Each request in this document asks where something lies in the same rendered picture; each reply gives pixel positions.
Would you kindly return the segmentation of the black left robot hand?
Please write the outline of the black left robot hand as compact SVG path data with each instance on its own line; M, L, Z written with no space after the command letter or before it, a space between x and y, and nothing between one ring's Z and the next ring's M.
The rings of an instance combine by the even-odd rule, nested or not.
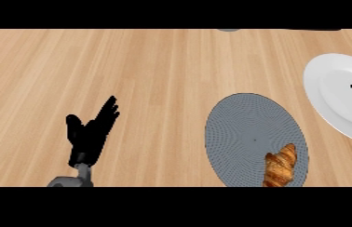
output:
M111 96L96 117L86 124L76 114L67 116L71 167L79 164L92 167L96 164L118 115L117 98Z

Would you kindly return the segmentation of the grey round woven placemat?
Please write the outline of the grey round woven placemat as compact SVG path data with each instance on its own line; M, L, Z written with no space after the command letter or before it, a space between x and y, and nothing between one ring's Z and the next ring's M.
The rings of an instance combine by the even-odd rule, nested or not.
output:
M206 154L226 187L262 187L265 156L293 143L297 162L287 187L302 187L308 174L303 132L284 107L266 96L237 93L216 104L206 120Z

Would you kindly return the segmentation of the white round plate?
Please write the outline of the white round plate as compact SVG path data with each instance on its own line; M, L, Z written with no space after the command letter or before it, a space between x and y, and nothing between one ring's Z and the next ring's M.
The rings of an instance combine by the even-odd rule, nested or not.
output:
M303 90L324 121L352 139L352 56L328 53L308 62Z

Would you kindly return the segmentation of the golden brown croissant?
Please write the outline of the golden brown croissant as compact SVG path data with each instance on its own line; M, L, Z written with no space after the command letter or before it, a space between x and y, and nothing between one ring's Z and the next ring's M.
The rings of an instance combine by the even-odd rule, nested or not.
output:
M284 187L294 179L297 152L293 143L289 143L277 154L265 156L263 187Z

